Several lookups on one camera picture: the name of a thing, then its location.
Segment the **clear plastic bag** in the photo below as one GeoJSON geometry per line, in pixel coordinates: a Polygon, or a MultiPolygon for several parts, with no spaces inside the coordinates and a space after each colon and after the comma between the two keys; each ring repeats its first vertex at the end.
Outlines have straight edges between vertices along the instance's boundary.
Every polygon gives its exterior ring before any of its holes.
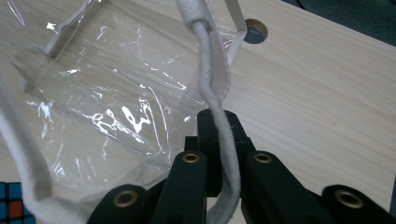
{"type": "MultiPolygon", "coordinates": [[[[2,57],[18,71],[2,78],[15,87],[54,194],[76,200],[164,178],[205,108],[196,90],[197,43],[175,1],[0,6],[2,57]]],[[[214,10],[228,49],[236,30],[223,2],[214,10]]],[[[214,81],[221,97],[229,81],[214,81]]]]}

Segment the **transparent plastic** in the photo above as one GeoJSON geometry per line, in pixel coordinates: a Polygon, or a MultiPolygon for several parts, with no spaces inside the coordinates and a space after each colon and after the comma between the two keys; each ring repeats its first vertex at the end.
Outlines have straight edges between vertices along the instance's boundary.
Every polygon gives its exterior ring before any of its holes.
{"type": "MultiPolygon", "coordinates": [[[[228,48],[236,34],[214,3],[228,48]]],[[[0,3],[1,76],[51,172],[54,194],[80,199],[130,183],[149,188],[206,108],[197,42],[175,1],[7,0],[0,3]]],[[[224,96],[229,79],[216,79],[224,96]]]]}

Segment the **rubik's cube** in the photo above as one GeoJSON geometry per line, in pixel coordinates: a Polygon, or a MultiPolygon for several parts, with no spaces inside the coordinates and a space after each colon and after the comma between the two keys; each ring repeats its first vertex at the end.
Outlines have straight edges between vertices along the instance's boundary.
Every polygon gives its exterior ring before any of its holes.
{"type": "Polygon", "coordinates": [[[0,224],[35,224],[21,196],[21,183],[0,182],[0,224]]]}

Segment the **wooden table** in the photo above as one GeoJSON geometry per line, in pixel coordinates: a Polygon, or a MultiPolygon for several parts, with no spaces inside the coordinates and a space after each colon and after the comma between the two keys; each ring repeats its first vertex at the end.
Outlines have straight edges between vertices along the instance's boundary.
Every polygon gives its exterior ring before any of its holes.
{"type": "MultiPolygon", "coordinates": [[[[242,45],[224,108],[307,189],[343,184],[389,209],[396,48],[278,0],[240,4],[246,18],[266,25],[268,38],[242,45]]],[[[1,180],[18,180],[4,146],[0,167],[1,180]]]]}

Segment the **light wood surface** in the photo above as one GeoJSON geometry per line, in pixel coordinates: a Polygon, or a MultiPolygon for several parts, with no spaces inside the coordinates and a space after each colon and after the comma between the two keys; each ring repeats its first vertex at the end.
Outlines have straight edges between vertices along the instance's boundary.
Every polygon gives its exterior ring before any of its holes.
{"type": "MultiPolygon", "coordinates": [[[[389,209],[396,48],[281,1],[240,4],[246,18],[266,25],[268,38],[242,45],[224,108],[258,150],[276,154],[307,189],[343,184],[389,209]]],[[[4,145],[0,169],[0,180],[18,180],[4,145]]],[[[232,223],[241,220],[239,213],[232,223]]]]}

